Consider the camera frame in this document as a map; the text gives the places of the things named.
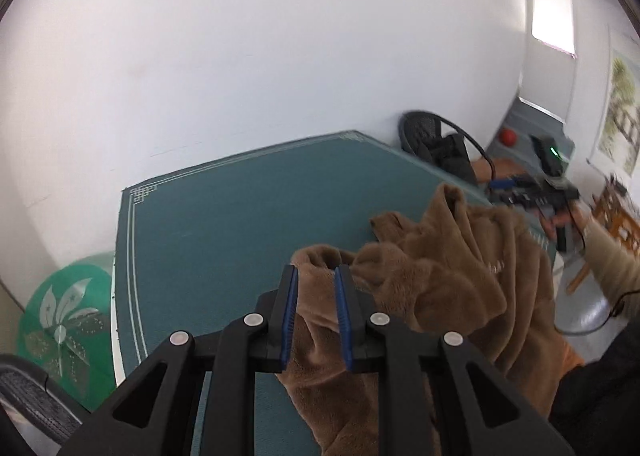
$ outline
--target gray floor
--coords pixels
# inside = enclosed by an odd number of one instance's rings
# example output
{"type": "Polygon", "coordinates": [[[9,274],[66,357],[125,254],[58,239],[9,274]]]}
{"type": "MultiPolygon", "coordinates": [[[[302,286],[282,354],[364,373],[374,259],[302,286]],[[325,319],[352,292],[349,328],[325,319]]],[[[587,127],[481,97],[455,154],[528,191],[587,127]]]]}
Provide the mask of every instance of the gray floor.
{"type": "MultiPolygon", "coordinates": [[[[610,304],[590,274],[573,295],[567,295],[565,287],[580,270],[584,261],[567,266],[562,273],[556,296],[556,327],[559,330],[583,332],[603,324],[610,311],[610,304]]],[[[599,359],[611,341],[626,325],[622,318],[611,318],[600,330],[585,336],[566,336],[571,346],[587,361],[599,359]]]]}

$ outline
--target brown plush fabric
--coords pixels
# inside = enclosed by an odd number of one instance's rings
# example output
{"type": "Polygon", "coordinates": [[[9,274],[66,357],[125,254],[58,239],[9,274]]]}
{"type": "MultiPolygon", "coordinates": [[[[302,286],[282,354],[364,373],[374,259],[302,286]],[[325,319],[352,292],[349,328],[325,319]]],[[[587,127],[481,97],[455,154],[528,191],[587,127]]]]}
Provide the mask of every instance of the brown plush fabric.
{"type": "Polygon", "coordinates": [[[351,266],[381,311],[416,331],[459,331],[548,415],[564,341],[554,330],[550,263],[523,218],[469,207],[441,185],[416,224],[397,213],[370,220],[379,243],[357,254],[327,245],[299,250],[298,310],[289,367],[279,376],[324,456],[378,454],[375,375],[348,373],[340,356],[333,269],[351,266]]]}
{"type": "Polygon", "coordinates": [[[562,368],[560,369],[560,378],[565,376],[572,369],[584,365],[584,359],[571,347],[567,341],[564,341],[564,351],[562,353],[562,368]]]}

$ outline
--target black cable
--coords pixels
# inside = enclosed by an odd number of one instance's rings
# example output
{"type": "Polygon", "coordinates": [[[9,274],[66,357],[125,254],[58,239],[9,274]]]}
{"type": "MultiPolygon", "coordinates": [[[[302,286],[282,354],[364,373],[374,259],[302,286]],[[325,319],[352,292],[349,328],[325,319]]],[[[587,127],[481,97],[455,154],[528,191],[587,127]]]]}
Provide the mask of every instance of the black cable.
{"type": "MultiPolygon", "coordinates": [[[[538,212],[540,213],[540,216],[542,219],[546,220],[546,216],[545,213],[543,213],[542,209],[540,208],[540,205],[538,205],[536,203],[536,207],[538,208],[538,212]]],[[[580,232],[580,229],[578,228],[578,225],[575,222],[574,219],[574,215],[572,214],[571,210],[569,210],[569,214],[571,216],[571,220],[572,223],[574,224],[574,227],[576,230],[578,230],[578,233],[580,234],[580,238],[582,239],[582,250],[580,252],[578,252],[577,254],[575,254],[574,256],[572,256],[565,264],[563,264],[560,268],[557,268],[556,270],[554,270],[552,272],[552,276],[555,277],[558,274],[562,274],[562,272],[564,272],[565,269],[567,269],[569,266],[571,266],[572,264],[574,264],[574,262],[576,262],[578,259],[580,259],[582,257],[582,254],[584,253],[584,251],[586,250],[586,246],[584,243],[584,236],[582,235],[582,233],[580,232]]]]}
{"type": "Polygon", "coordinates": [[[590,330],[584,330],[584,331],[565,331],[565,330],[561,330],[558,326],[555,326],[556,331],[561,334],[561,335],[566,335],[567,337],[582,337],[584,335],[591,335],[592,333],[596,333],[596,331],[600,330],[601,328],[604,327],[604,325],[609,322],[609,319],[611,319],[612,317],[617,317],[618,315],[620,315],[624,309],[624,302],[623,299],[629,295],[635,295],[637,293],[640,293],[640,290],[629,290],[628,292],[623,293],[616,301],[616,303],[611,307],[611,310],[609,311],[609,315],[607,315],[607,318],[604,320],[604,322],[598,326],[597,328],[592,328],[590,330]]]}
{"type": "Polygon", "coordinates": [[[583,255],[587,250],[587,243],[584,241],[584,235],[580,230],[580,227],[578,227],[578,223],[575,222],[574,213],[571,211],[571,207],[569,207],[569,200],[566,198],[566,195],[564,195],[564,202],[566,203],[566,208],[569,211],[571,223],[574,224],[575,229],[578,231],[578,234],[580,234],[580,239],[582,240],[582,250],[580,251],[580,255],[583,255]]]}

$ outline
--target blue gripper pad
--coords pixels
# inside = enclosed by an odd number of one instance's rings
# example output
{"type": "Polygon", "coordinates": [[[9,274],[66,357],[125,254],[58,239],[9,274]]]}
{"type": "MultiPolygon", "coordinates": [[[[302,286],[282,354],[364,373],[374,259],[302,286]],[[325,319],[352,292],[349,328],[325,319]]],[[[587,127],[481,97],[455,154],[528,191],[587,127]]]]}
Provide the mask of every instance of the blue gripper pad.
{"type": "Polygon", "coordinates": [[[296,305],[298,304],[298,269],[294,268],[291,273],[289,292],[287,293],[287,305],[284,310],[282,320],[282,350],[280,352],[280,362],[282,370],[287,368],[291,355],[291,345],[293,342],[293,325],[296,318],[296,305]]]}
{"type": "Polygon", "coordinates": [[[351,321],[349,319],[349,308],[344,295],[344,283],[340,276],[340,270],[334,270],[334,290],[335,309],[338,314],[338,326],[340,327],[340,348],[342,349],[342,359],[347,370],[353,370],[353,351],[351,344],[351,321]]]}

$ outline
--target green table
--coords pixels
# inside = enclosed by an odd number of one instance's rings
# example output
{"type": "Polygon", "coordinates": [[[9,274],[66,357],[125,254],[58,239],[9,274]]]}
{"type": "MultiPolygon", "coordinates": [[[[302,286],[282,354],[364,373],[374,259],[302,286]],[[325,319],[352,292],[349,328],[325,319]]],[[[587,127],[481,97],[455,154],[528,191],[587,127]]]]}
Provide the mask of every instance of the green table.
{"type": "MultiPolygon", "coordinates": [[[[418,220],[443,181],[461,185],[469,202],[487,204],[477,188],[350,131],[127,188],[113,280],[116,378],[175,330],[201,335],[252,311],[297,249],[357,250],[375,240],[368,220],[384,211],[418,220]]],[[[319,453],[273,375],[257,376],[255,440],[258,456],[319,453]]]]}

